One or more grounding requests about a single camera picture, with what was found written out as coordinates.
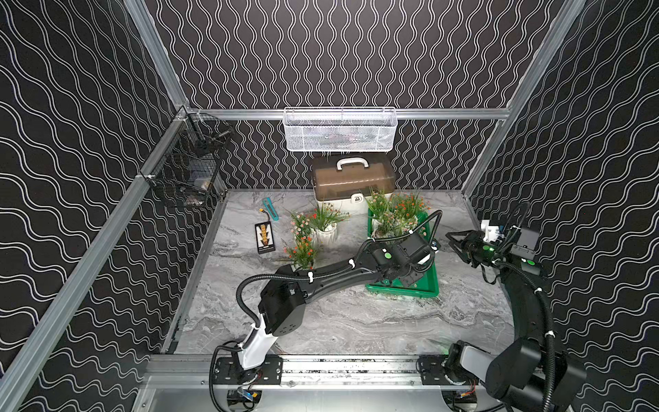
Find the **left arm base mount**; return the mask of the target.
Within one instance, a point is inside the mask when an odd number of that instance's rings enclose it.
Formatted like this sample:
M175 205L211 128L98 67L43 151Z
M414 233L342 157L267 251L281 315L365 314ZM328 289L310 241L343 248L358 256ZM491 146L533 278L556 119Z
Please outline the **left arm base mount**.
M267 355L261 366L252 369L243 369L236 357L221 357L211 369L211 382L215 386L279 385L282 371L283 358L277 355Z

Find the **red flower pot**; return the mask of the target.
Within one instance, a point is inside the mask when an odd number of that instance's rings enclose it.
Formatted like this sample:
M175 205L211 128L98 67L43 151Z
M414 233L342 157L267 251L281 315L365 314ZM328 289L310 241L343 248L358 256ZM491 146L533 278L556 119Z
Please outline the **red flower pot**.
M315 240L311 236L296 237L293 244L283 248L291 265L297 270L313 269L318 251Z

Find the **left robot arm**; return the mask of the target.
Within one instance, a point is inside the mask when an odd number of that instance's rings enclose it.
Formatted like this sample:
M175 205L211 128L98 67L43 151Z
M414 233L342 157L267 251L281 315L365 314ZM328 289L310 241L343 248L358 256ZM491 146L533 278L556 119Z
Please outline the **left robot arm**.
M408 287L434 265L435 240L443 211L436 209L407 232L388 238L368 238L348 260L317 269L294 270L286 265L271 274L242 280L235 291L238 307L251 320L242 341L216 346L213 356L228 352L243 371L257 370L276 340L296 331L313 302L348 288L399 281Z

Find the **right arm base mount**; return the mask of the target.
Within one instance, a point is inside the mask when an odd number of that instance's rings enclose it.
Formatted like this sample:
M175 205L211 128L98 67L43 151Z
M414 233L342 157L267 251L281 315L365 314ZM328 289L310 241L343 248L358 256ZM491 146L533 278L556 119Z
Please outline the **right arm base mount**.
M415 367L424 386L478 386L483 383L449 355L421 355Z

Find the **green plant pot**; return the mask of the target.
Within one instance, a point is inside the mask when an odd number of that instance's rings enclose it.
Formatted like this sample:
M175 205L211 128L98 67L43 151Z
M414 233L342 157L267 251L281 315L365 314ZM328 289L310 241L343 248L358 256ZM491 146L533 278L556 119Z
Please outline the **green plant pot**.
M386 211L372 217L372 237L392 238L407 232L407 223L394 212Z

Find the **orange flower pot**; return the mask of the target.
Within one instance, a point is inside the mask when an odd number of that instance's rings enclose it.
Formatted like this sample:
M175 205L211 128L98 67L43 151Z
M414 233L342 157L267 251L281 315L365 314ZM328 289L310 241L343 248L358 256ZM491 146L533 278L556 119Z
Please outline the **orange flower pot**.
M391 211L398 228L409 229L418 224L418 214L429 210L429 204L418 192L396 194L391 198Z

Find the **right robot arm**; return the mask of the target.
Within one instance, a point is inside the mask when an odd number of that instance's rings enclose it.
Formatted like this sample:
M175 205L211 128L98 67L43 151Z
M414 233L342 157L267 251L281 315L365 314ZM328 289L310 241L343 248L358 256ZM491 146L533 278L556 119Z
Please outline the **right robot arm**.
M477 381L487 395L511 409L566 411L587 378L583 362L559 339L546 286L535 256L539 234L525 224L530 210L518 204L504 223L484 220L478 230L446 235L466 264L491 269L511 306L514 341L498 355L459 341L443 369L455 384Z

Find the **pink flower pot front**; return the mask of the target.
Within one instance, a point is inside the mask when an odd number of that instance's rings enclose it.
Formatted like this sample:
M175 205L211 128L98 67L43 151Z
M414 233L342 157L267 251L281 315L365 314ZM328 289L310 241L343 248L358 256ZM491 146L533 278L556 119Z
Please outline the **pink flower pot front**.
M372 223L372 217L375 214L391 211L391 194L373 189L371 193L371 197L367 199L367 205L369 212L371 213L371 223Z

